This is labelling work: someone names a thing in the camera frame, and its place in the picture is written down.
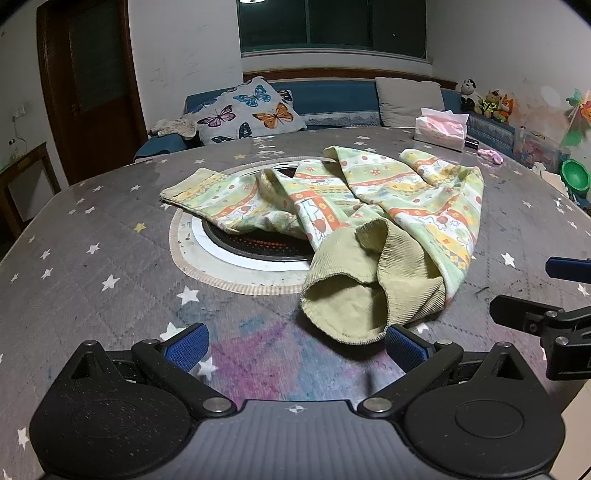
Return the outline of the patterned green children's jacket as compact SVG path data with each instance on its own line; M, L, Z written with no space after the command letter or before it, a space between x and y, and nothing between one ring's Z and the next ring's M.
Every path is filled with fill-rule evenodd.
M442 311L477 243L484 179L476 167L407 149L397 158L342 146L293 175L201 168L161 199L225 233L280 233L310 243L301 310L344 344Z

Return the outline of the green plastic bowl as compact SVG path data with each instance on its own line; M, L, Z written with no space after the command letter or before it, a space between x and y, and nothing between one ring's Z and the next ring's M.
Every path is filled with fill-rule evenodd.
M562 162L561 178L566 187L580 197L585 197L590 189L590 175L586 167L574 159Z

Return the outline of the clear plastic toy box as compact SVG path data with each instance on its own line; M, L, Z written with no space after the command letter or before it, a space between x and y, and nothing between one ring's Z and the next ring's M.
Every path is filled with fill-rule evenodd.
M520 127L515 131L513 156L528 168L539 163L547 171L558 173L570 158L570 150L539 132Z

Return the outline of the round black induction cooktop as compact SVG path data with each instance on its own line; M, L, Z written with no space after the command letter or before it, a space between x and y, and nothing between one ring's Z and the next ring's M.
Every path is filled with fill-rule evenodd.
M307 271L315 251L308 240L277 232L253 230L229 234L193 216L191 235L215 259L233 266L266 272Z

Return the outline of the colourful pinwheel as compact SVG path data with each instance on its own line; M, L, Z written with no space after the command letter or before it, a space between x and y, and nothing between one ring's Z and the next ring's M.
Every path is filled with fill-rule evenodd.
M569 109L565 112L568 126L561 144L576 147L586 141L590 132L590 92L583 94L579 89L575 89L566 101L569 104Z

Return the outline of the orange fox plush toy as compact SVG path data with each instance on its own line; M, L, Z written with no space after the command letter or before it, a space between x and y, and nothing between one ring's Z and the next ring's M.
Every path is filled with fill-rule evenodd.
M513 107L514 99L505 94L498 104L497 110L494 112L495 120L500 123L507 124L512 114Z

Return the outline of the yellow bear plush toy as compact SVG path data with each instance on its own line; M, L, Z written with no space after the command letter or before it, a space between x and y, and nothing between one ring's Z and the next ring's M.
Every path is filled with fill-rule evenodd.
M481 114L486 118L492 118L499 109L501 98L502 96L498 90L490 90L479 103Z

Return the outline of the pink tissue box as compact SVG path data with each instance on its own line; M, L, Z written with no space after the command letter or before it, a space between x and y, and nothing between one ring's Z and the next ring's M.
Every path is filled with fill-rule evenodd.
M467 139L469 114L422 108L415 121L415 139L462 152Z

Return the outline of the panda plush toy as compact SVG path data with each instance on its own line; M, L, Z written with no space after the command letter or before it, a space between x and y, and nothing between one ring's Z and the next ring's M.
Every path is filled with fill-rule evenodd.
M460 94L460 110L463 113L482 113L482 96L477 92L477 84L472 78L463 81Z

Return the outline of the dark wooden side table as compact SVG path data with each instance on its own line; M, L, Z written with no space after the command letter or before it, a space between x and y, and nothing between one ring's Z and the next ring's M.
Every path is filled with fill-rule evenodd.
M46 143L10 160L1 169L1 225L14 239L61 191Z

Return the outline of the beige crumpled cloth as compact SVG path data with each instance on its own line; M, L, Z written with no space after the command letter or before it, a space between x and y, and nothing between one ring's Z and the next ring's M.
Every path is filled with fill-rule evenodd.
M197 135L197 122L190 118L160 119L148 131L150 136L179 135L190 140Z

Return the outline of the grey plain pillow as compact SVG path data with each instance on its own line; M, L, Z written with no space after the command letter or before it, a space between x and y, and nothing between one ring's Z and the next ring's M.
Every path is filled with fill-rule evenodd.
M377 77L375 83L380 117L385 127L413 128L423 108L437 111L445 108L437 82Z

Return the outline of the blue sofa bench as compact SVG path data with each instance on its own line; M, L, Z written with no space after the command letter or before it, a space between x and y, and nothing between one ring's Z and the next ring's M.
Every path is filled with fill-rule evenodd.
M374 80L361 79L300 79L274 81L273 88L289 98L294 110L304 118L311 129L380 126L379 97ZM196 113L229 89L189 95L185 99L184 113ZM441 87L446 110L461 112L461 94ZM470 113L468 135L500 153L513 158L515 128ZM179 135L150 138L134 156L134 160L159 154L176 153L197 148L200 142L183 140Z

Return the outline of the butterfly print pillow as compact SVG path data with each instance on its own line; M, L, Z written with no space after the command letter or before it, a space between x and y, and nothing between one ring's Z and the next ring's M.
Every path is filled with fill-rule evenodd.
M307 129L289 91L277 91L259 76L233 87L186 114L204 145Z

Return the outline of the dark wooden door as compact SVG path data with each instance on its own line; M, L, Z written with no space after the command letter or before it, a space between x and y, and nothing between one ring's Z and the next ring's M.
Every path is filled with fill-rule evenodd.
M131 163L146 142L125 1L46 1L36 11L41 85L70 184Z

